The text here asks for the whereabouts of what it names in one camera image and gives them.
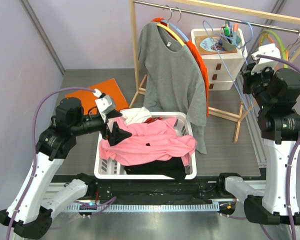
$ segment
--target gray sweatshirt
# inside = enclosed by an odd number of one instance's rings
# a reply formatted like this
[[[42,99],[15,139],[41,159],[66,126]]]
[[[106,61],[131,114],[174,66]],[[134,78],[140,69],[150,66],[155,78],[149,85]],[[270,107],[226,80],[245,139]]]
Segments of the gray sweatshirt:
[[[205,83],[200,68],[186,45],[157,22],[144,26],[139,38],[139,67],[147,69],[143,105],[151,112],[182,112],[191,123],[196,149],[207,153]]]

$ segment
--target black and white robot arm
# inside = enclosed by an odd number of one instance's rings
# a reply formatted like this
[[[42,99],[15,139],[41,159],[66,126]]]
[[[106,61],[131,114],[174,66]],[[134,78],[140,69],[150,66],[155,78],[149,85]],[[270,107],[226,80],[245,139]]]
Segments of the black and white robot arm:
[[[49,184],[69,151],[76,145],[76,137],[100,131],[102,138],[114,146],[131,136],[113,124],[108,127],[108,119],[121,116],[109,95],[95,89],[98,114],[84,115],[81,101],[77,98],[64,98],[55,109],[52,124],[41,133],[36,144],[37,166],[30,185],[12,224],[14,232],[29,239],[40,239],[50,228],[52,221],[66,206],[96,191],[96,181],[84,173],[54,196],[43,199]],[[8,226],[17,203],[32,177],[33,163],[27,177],[12,204],[0,211],[0,223]]]
[[[252,54],[258,63],[251,63],[243,75],[243,93],[252,94],[260,111],[258,125],[266,151],[265,192],[255,190],[238,174],[221,174],[219,184],[224,193],[231,193],[244,203],[248,221],[263,225],[290,224],[288,208],[295,225],[300,225],[300,212],[296,195],[296,169],[300,145],[290,164],[288,160],[297,139],[300,137],[300,115],[293,109],[300,95],[300,73],[281,68],[274,72],[277,61],[257,58],[257,55],[280,58],[275,44],[259,47]],[[286,198],[286,178],[290,179],[289,202]]]

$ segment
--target clothes rack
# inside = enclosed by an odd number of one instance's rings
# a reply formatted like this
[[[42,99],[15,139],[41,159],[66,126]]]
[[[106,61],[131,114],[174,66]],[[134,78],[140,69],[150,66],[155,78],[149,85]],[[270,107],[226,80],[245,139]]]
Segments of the clothes rack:
[[[217,10],[226,11],[226,12],[244,14],[244,15],[248,15],[248,16],[255,16],[255,17],[259,17],[259,18],[264,18],[264,19],[269,19],[269,20],[274,20],[274,21],[280,21],[280,22],[293,23],[293,24],[299,24],[300,25],[300,18],[299,17],[286,16],[286,15],[281,15],[281,14],[275,14],[275,13],[270,13],[270,12],[252,10],[252,9],[247,9],[247,8],[235,7],[235,6],[218,4],[218,3],[201,1],[201,0],[170,0],[170,1],[181,3],[181,4],[193,5],[193,6],[197,6],[197,7],[217,9]],[[171,9],[173,11],[186,13],[186,14],[191,14],[191,15],[197,15],[197,16],[202,16],[202,17],[207,17],[207,18],[230,21],[230,22],[240,23],[240,24],[247,24],[245,21],[242,21],[242,20],[239,20],[239,19],[216,16],[216,15],[201,13],[201,12],[197,12],[197,11],[185,10],[185,9],[181,9],[181,8],[179,9],[179,8],[176,8],[176,7],[169,7],[169,6],[166,6],[166,5],[159,5],[159,4],[144,2],[144,1],[139,1],[139,0],[129,0],[130,22],[131,22],[131,32],[132,32],[132,45],[133,45],[134,75],[135,75],[135,87],[136,87],[136,93],[135,93],[135,95],[134,95],[134,97],[133,97],[133,99],[130,103],[130,106],[129,106],[130,108],[134,105],[134,103],[135,103],[135,101],[136,101],[139,94],[142,94],[142,95],[146,94],[146,89],[143,88],[143,85],[144,85],[144,83],[147,79],[147,75],[144,75],[141,82],[140,82],[140,78],[139,78],[138,36],[137,36],[136,6],[135,6],[135,4],[140,4],[140,5],[145,5],[145,6],[155,7],[155,8],[160,8],[160,9],[168,9],[168,10]],[[253,23],[253,22],[250,22],[250,24],[252,26],[260,27],[260,28],[268,28],[268,29],[273,29],[273,30],[288,32],[288,33],[295,33],[295,34],[299,33],[299,31],[296,30],[296,29],[289,29],[289,28],[284,28],[284,27],[278,27],[278,26],[260,24],[260,23]],[[293,62],[299,54],[300,54],[300,47],[298,48],[298,50],[293,55],[290,62]],[[227,119],[229,121],[236,122],[234,138],[233,138],[233,142],[236,143],[238,141],[238,137],[239,137],[241,122],[248,115],[248,113],[252,109],[252,107],[253,106],[250,106],[248,110],[243,111],[244,110],[244,105],[241,102],[240,105],[239,105],[238,114],[223,111],[223,110],[216,109],[216,108],[213,108],[213,107],[209,107],[209,113],[210,113],[210,115],[217,116],[217,117],[220,117],[220,118]]]

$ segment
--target orange mat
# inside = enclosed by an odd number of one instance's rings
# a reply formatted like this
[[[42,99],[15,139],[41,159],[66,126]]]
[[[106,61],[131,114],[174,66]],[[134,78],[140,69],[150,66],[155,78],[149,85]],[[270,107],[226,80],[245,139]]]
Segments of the orange mat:
[[[105,93],[112,97],[115,103],[115,110],[120,111],[122,109],[128,109],[129,105],[122,94],[116,80],[111,78],[107,81],[88,86],[89,89],[98,89],[100,92]],[[87,92],[83,90],[75,91],[65,95],[66,98],[77,98],[81,100],[81,104],[84,108],[84,114],[88,114],[88,110],[96,106],[95,100],[97,97],[93,95],[92,92]],[[93,114],[97,114],[97,109],[91,111]]]

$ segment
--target pink cloth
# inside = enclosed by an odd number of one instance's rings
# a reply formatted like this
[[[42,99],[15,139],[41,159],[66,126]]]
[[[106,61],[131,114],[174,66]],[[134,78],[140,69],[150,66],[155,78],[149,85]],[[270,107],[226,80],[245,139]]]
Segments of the pink cloth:
[[[110,146],[107,140],[102,139],[99,144],[99,157],[111,158],[123,166],[181,157],[183,165],[188,166],[190,156],[195,152],[197,141],[190,135],[177,136],[174,129],[176,120],[174,117],[149,124],[133,123],[126,126],[122,118],[117,117],[115,121],[119,128],[132,133],[132,136],[115,146]]]

